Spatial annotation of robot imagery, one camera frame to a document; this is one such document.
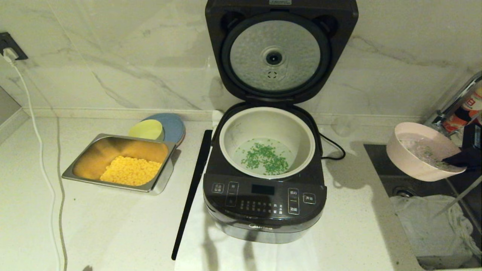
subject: white cable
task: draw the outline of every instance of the white cable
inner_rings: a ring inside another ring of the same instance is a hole
[[[57,253],[57,270],[60,271],[60,252],[57,246],[57,242],[55,241],[55,233],[54,233],[54,224],[53,224],[53,219],[54,219],[54,208],[55,208],[55,190],[50,182],[47,173],[45,171],[45,166],[43,164],[43,142],[42,138],[40,137],[39,130],[37,129],[37,123],[35,122],[35,115],[33,114],[32,110],[32,102],[30,101],[30,93],[27,88],[27,84],[25,83],[24,77],[20,73],[20,71],[17,68],[17,64],[15,63],[15,59],[18,58],[18,55],[15,53],[15,51],[11,48],[6,48],[3,50],[3,58],[17,71],[18,76],[20,76],[20,80],[22,81],[24,87],[25,87],[25,93],[27,94],[27,100],[28,100],[28,109],[30,110],[30,115],[32,116],[32,122],[33,122],[33,128],[35,130],[35,135],[37,136],[37,139],[39,140],[40,144],[40,169],[42,171],[43,178],[45,182],[47,183],[47,186],[50,190],[50,193],[52,195],[52,201],[50,203],[50,237],[52,242],[54,243],[55,251]]]

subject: inner lid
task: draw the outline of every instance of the inner lid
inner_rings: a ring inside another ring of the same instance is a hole
[[[269,13],[236,25],[223,44],[231,80],[257,96],[292,96],[309,89],[326,71],[329,47],[313,22],[288,13]]]
[[[243,31],[231,47],[230,61],[234,74],[246,85],[278,92],[306,83],[320,65],[321,52],[306,28],[272,20]]]

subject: brand logo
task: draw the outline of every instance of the brand logo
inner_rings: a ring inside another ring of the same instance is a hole
[[[272,227],[259,226],[253,223],[249,224],[249,227],[252,229],[259,229],[259,230],[273,230]]]

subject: white cloth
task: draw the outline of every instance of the white cloth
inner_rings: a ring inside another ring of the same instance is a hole
[[[264,244],[226,235],[207,213],[198,186],[175,261],[176,271],[320,270],[310,231],[288,244]]]
[[[459,204],[434,217],[453,199],[444,195],[390,198],[415,256],[428,268],[459,268],[473,254],[481,255],[470,236],[472,224]]]

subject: black cord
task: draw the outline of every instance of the black cord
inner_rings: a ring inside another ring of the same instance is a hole
[[[323,156],[321,159],[330,159],[330,160],[341,160],[343,159],[347,153],[345,152],[345,150],[340,146],[338,145],[336,142],[334,142],[333,140],[327,138],[326,136],[322,135],[320,132],[318,132],[324,139],[326,139],[328,142],[332,143],[333,145],[335,145],[337,148],[339,148],[341,150],[341,152],[343,153],[340,157],[330,157],[330,156]]]

